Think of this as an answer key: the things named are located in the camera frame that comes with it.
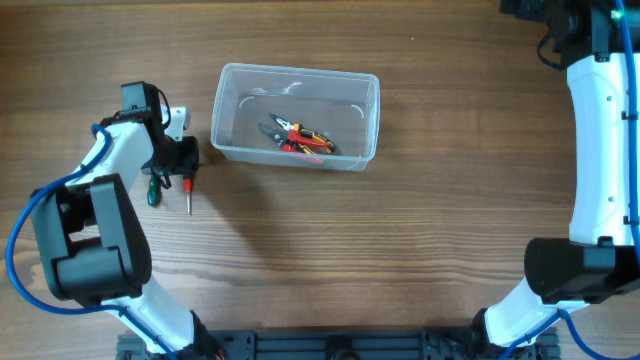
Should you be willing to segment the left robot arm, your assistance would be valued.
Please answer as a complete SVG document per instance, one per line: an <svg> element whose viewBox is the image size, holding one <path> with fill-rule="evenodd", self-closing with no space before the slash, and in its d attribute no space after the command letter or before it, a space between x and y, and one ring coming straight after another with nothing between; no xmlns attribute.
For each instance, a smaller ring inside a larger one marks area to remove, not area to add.
<svg viewBox="0 0 640 360"><path fill-rule="evenodd" d="M7 273L34 306L61 315L106 312L136 333L142 353L156 359L223 359L226 353L194 311L178 304L152 275L149 243L129 198L139 173L168 189L191 181L199 167L195 137L185 135L189 113L169 106L144 81L121 87L122 107L91 128L94 147L76 170L33 192L19 220L34 227L50 292L77 308L46 304L19 282L13 252Z"/></svg>

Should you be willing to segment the orange black needle nose pliers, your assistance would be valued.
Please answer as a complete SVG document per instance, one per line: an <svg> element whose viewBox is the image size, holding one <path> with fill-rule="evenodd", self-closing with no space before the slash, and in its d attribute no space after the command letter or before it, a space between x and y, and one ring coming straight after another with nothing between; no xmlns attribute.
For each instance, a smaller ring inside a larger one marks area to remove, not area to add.
<svg viewBox="0 0 640 360"><path fill-rule="evenodd" d="M321 134L320 132L316 132L314 130L306 128L300 123L291 123L288 120L273 113L270 113L269 117L278 125L280 130L294 130L299 135L302 135L308 139L312 139L315 141L324 141L329 145L330 153L328 154L333 154L337 151L336 145L328 137Z"/></svg>

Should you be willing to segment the black red handled screwdriver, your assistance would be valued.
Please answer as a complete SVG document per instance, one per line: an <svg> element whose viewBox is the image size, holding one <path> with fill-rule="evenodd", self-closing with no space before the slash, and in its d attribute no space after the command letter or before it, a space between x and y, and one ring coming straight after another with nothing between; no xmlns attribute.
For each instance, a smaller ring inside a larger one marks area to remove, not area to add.
<svg viewBox="0 0 640 360"><path fill-rule="evenodd" d="M184 191L186 194L186 211L189 216L191 216L193 212L193 200L192 200L193 180L194 180L193 174L185 175L183 177Z"/></svg>

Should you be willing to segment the red handled pruning snips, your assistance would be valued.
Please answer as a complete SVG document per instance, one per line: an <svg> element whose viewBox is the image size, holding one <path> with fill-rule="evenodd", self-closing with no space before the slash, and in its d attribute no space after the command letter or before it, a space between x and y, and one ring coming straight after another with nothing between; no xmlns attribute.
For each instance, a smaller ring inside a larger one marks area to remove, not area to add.
<svg viewBox="0 0 640 360"><path fill-rule="evenodd" d="M294 130L277 130L263 123L259 123L258 127L282 152L314 155L320 149L321 154L330 153L326 142L308 139Z"/></svg>

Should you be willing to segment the clear plastic storage container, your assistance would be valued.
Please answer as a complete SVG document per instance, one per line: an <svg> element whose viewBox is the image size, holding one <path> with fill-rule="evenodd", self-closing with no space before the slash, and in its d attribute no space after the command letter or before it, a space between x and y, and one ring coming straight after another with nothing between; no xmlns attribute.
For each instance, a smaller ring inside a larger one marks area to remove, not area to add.
<svg viewBox="0 0 640 360"><path fill-rule="evenodd" d="M372 74L231 63L220 75L211 143L232 161L363 171L376 153L380 105ZM270 113L320 132L337 151L282 152L258 127L280 130Z"/></svg>

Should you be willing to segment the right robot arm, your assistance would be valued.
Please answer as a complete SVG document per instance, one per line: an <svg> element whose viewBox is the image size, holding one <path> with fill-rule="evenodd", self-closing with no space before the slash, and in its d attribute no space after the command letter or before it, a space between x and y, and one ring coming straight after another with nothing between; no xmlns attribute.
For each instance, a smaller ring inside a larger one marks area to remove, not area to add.
<svg viewBox="0 0 640 360"><path fill-rule="evenodd" d="M468 355L507 359L534 347L571 313L639 287L639 4L636 1L504 1L501 12L540 22L538 46L559 59L576 126L576 195L569 235L536 238L524 277L481 310Z"/></svg>

